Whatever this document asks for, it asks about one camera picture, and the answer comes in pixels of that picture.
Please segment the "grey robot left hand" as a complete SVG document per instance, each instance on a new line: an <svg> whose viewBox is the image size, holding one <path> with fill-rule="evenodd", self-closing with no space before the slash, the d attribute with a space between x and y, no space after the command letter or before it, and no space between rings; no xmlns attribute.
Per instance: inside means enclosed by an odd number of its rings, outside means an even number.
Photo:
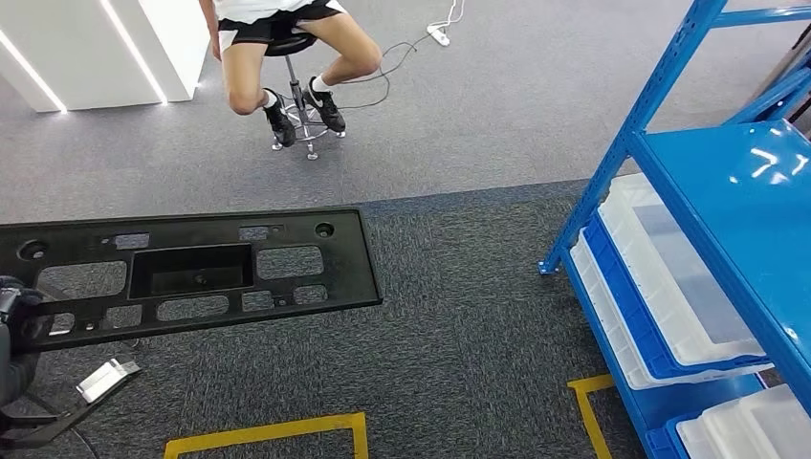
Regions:
<svg viewBox="0 0 811 459"><path fill-rule="evenodd" d="M20 329L30 338L47 337L54 324L53 316L24 320L23 313L44 300L36 289L20 279L1 276L1 406L17 400L32 383L38 365L38 353L14 354L12 337Z"/></svg>

